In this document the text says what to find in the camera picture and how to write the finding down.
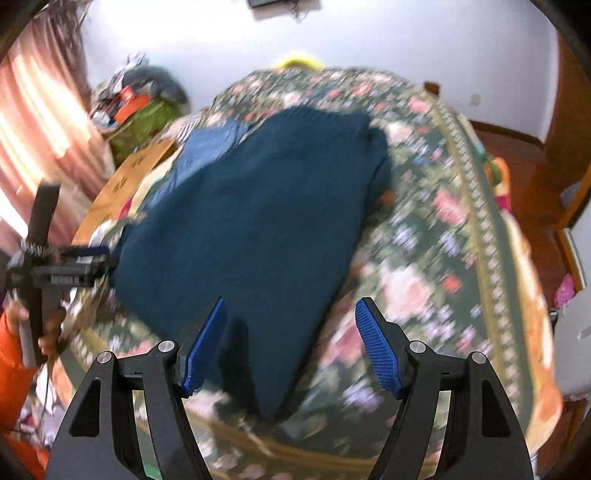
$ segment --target pink toy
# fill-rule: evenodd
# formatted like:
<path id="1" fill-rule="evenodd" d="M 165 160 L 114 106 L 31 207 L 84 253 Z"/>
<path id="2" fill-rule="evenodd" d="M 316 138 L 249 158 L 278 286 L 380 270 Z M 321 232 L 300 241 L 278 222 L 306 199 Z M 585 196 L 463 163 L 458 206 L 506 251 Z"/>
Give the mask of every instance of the pink toy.
<path id="1" fill-rule="evenodd" d="M 554 307 L 557 309 L 561 309 L 573 297 L 574 280 L 573 276 L 570 273 L 567 273 L 562 279 L 560 287 L 558 287 L 558 290 L 556 290 L 556 293 L 554 294 Z"/>

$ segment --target dark teal sweater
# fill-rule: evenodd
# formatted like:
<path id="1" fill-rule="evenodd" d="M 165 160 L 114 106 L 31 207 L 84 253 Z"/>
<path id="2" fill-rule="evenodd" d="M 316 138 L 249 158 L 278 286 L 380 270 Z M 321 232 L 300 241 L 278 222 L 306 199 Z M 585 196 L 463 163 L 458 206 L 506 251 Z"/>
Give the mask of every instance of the dark teal sweater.
<path id="1" fill-rule="evenodd" d="M 386 139 L 369 120 L 278 113 L 126 232 L 114 275 L 122 304 L 173 338 L 222 296 L 229 327 L 208 378 L 268 420 L 390 184 Z"/>

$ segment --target wooden door frame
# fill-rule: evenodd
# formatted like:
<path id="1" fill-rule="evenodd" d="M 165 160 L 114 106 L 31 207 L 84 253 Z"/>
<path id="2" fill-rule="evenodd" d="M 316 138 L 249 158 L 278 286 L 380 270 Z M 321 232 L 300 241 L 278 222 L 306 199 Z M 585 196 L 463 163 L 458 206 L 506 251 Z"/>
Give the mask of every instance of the wooden door frame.
<path id="1" fill-rule="evenodd" d="M 574 280 L 574 289 L 581 291 L 586 287 L 583 268 L 579 256 L 573 243 L 571 230 L 575 223 L 581 217 L 585 207 L 591 199 L 591 165 L 581 180 L 581 184 L 570 202 L 566 212 L 556 226 L 556 235 L 558 236 L 558 245 L 563 254 L 564 260 L 570 270 Z"/>

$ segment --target black handle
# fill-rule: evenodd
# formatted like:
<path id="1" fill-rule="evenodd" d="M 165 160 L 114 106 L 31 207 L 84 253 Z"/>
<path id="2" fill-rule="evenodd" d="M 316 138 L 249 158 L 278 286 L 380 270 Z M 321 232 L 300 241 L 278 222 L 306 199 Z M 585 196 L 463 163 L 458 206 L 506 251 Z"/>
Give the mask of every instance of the black handle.
<path id="1" fill-rule="evenodd" d="M 53 212 L 57 206 L 60 193 L 59 185 L 41 183 L 37 189 L 31 219 L 29 220 L 29 233 L 27 243 L 38 247 L 47 246 L 49 226 L 53 218 Z M 32 268 L 39 265 L 44 259 L 34 255 L 31 251 L 25 251 L 23 266 Z M 47 357 L 41 353 L 37 341 L 43 336 L 43 306 L 41 290 L 36 288 L 32 281 L 27 281 L 18 289 L 18 297 L 29 311 L 29 322 L 21 322 L 19 333 L 21 337 L 22 364 L 27 368 L 40 367 L 47 361 Z"/>

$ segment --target metal screw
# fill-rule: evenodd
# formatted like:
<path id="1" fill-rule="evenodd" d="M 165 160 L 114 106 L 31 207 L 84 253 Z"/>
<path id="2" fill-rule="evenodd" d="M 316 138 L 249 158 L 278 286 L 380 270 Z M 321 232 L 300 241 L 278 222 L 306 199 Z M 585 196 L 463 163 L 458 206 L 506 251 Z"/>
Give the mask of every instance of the metal screw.
<path id="1" fill-rule="evenodd" d="M 427 349 L 427 347 L 425 347 L 424 343 L 415 340 L 413 342 L 410 342 L 410 349 L 415 353 L 423 353 Z"/>
<path id="2" fill-rule="evenodd" d="M 113 358 L 113 354 L 111 352 L 101 352 L 99 356 L 96 357 L 98 363 L 105 364 Z"/>
<path id="3" fill-rule="evenodd" d="M 172 340 L 165 340 L 158 345 L 158 350 L 164 353 L 171 351 L 173 348 L 174 342 Z"/>
<path id="4" fill-rule="evenodd" d="M 484 364 L 486 363 L 486 355 L 480 352 L 474 352 L 472 354 L 472 360 L 474 360 L 477 364 Z"/>

